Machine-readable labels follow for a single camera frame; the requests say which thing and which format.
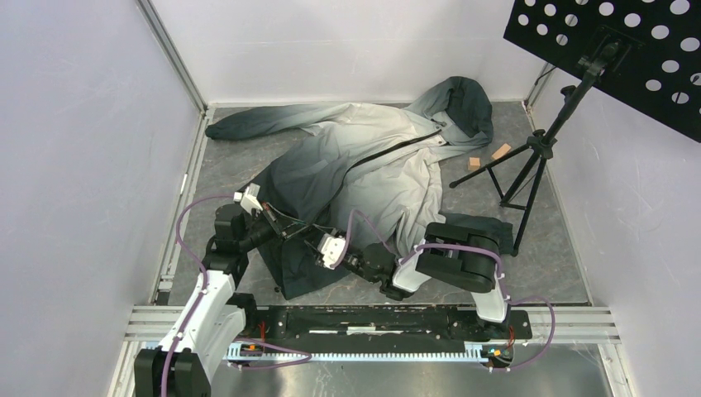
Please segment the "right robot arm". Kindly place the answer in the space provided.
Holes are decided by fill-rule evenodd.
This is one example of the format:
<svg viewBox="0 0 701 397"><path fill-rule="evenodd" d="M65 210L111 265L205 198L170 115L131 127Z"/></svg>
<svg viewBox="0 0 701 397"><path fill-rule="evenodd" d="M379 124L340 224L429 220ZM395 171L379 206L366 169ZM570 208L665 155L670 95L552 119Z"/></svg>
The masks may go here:
<svg viewBox="0 0 701 397"><path fill-rule="evenodd" d="M401 301L429 280L468 291L476 306L479 330L499 337L511 325L503 276L500 236L473 227L432 222L419 243L399 258L382 242L362 250L350 244L345 232L324 232L312 245L316 264L327 270L342 268L379 285L386 297Z"/></svg>

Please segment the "long wooden block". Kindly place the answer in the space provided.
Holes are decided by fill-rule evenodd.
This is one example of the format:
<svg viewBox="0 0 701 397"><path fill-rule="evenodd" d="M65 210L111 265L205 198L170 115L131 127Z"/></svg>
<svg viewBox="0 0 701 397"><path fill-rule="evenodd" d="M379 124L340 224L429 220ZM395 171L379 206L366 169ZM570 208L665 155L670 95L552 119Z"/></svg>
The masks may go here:
<svg viewBox="0 0 701 397"><path fill-rule="evenodd" d="M502 157L504 157L509 151L512 149L512 147L509 144L502 144L492 155L491 159L492 160L499 160Z"/></svg>

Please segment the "aluminium frame rail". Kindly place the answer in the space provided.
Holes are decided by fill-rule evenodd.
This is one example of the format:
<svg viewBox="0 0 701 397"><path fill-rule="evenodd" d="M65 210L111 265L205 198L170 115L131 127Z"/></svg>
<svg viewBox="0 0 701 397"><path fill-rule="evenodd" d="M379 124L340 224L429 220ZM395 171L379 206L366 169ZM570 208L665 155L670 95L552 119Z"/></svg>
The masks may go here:
<svg viewBox="0 0 701 397"><path fill-rule="evenodd" d="M182 306L141 305L132 309L124 339L158 342L179 318ZM551 328L551 316L544 306L525 306L533 336L544 342ZM559 344L619 344L621 337L613 314L607 307L555 306L556 325L553 337Z"/></svg>

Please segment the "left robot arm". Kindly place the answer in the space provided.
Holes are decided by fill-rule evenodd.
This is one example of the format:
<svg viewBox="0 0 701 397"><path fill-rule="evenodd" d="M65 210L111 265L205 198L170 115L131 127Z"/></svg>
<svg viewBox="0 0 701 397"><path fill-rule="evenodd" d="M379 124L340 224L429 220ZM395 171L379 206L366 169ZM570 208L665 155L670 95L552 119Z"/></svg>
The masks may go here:
<svg viewBox="0 0 701 397"><path fill-rule="evenodd" d="M259 328L252 294L239 294L248 253L289 237L294 222L268 203L229 203L216 211L215 232L200 275L179 318L154 349L139 351L134 362L137 396L209 396L212 378L237 336Z"/></svg>

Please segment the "grey gradient hooded jacket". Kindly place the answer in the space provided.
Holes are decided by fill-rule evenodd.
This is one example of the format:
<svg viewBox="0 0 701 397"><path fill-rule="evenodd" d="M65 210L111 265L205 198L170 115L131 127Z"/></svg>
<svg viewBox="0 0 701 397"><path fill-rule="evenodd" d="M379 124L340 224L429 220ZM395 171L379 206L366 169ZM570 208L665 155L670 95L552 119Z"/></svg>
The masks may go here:
<svg viewBox="0 0 701 397"><path fill-rule="evenodd" d="M216 141L244 141L287 130L307 137L254 179L259 199L309 224L350 230L351 245L386 241L406 256L432 222L496 234L513 250L513 225L496 218L444 213L440 163L487 146L493 107L483 87L450 77L413 103L317 103L252 108L206 129Z"/></svg>

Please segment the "small wooden block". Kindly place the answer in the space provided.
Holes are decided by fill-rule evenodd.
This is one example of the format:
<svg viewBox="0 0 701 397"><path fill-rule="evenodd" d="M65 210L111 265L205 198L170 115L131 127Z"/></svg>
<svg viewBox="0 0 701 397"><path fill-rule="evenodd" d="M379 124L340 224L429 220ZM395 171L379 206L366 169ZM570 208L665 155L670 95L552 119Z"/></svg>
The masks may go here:
<svg viewBox="0 0 701 397"><path fill-rule="evenodd" d="M481 160L479 157L470 157L468 162L468 170L475 171L481 167Z"/></svg>

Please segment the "black perforated panel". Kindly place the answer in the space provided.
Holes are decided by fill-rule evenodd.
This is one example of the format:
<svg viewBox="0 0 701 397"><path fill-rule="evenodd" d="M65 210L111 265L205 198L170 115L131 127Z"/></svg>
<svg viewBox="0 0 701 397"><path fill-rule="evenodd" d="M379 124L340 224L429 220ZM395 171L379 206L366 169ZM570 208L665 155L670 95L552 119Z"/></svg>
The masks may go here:
<svg viewBox="0 0 701 397"><path fill-rule="evenodd" d="M503 37L577 79L610 53L596 89L700 140L698 1L515 1Z"/></svg>

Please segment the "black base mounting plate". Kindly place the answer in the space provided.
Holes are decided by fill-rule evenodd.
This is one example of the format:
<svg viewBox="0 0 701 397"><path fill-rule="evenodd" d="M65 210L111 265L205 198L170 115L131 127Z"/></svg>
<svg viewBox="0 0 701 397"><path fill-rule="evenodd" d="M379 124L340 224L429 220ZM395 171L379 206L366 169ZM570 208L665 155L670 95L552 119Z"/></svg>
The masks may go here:
<svg viewBox="0 0 701 397"><path fill-rule="evenodd" d="M275 305L259 307L241 335L311 353L439 353L460 352L467 342L528 340L533 332L524 310L489 323L472 306Z"/></svg>

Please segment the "black tripod stand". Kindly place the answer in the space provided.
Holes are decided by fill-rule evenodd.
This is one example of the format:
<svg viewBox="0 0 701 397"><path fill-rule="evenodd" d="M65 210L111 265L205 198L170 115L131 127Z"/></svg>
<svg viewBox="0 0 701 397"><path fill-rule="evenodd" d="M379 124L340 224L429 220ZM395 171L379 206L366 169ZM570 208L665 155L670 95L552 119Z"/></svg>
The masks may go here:
<svg viewBox="0 0 701 397"><path fill-rule="evenodd" d="M518 255L522 244L522 239L534 207L537 192L540 188L542 177L545 174L546 163L548 160L553 158L553 146L556 144L556 135L574 114L575 110L588 91L602 78L606 72L614 70L618 67L620 64L619 59L624 57L629 49L630 46L623 44L623 42L620 40L605 41L597 49L595 56L592 59L585 57L581 58L579 64L584 67L583 77L579 84L565 86L561 89L560 93L564 97L564 104L548 129L535 130L527 138L523 145L509 151L509 153L507 153L501 159L492 160L486 165L481 166L478 170L472 171L467 175L449 183L449 187L453 189L484 172L489 174L500 197L499 205L503 208L516 209L522 212L522 219L513 242L513 256ZM494 173L494 168L527 150L532 152L530 157L521 168L509 188L506 191L503 191ZM524 205L513 203L513 199L520 192L520 189L526 186L526 178L532 170L534 170L535 173L532 176L532 186L527 198L527 203Z"/></svg>

